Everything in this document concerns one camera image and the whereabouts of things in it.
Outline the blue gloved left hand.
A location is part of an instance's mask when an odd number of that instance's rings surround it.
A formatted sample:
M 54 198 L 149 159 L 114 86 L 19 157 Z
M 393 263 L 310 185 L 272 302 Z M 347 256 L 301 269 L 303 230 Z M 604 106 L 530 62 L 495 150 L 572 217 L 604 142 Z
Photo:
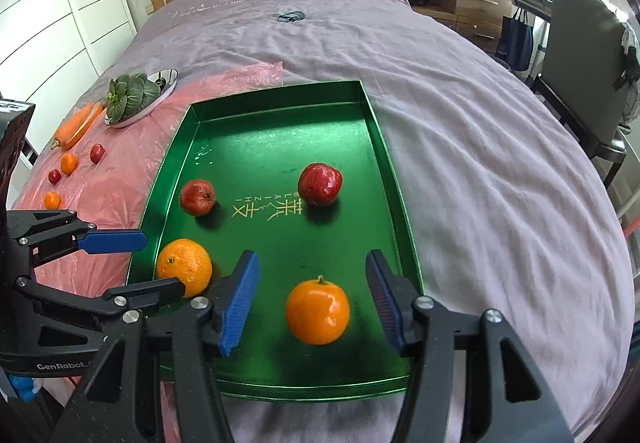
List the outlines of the blue gloved left hand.
M 41 378 L 29 378 L 9 375 L 9 384 L 13 388 L 15 394 L 23 402 L 31 402 L 35 400 L 39 394 L 43 380 Z

